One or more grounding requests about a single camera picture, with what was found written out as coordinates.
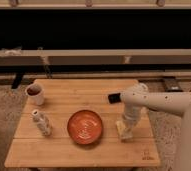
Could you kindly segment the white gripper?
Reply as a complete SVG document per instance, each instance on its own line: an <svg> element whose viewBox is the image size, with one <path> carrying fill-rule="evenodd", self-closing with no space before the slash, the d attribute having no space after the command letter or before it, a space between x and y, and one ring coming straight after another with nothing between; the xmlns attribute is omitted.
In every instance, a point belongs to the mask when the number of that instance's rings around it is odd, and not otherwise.
<svg viewBox="0 0 191 171"><path fill-rule="evenodd" d="M140 120L139 108L126 108L122 115L122 120L127 127L134 127Z"/></svg>

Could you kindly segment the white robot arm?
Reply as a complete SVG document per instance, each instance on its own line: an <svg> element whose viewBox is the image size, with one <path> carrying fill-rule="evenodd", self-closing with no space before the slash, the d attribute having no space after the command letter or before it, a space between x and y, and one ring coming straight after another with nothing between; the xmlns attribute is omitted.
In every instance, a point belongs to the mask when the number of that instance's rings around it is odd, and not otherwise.
<svg viewBox="0 0 191 171"><path fill-rule="evenodd" d="M123 117L132 120L137 115L132 109L148 109L174 114L182 118L181 135L176 148L173 171L191 171L191 92L149 92L139 83L120 93L124 103Z"/></svg>

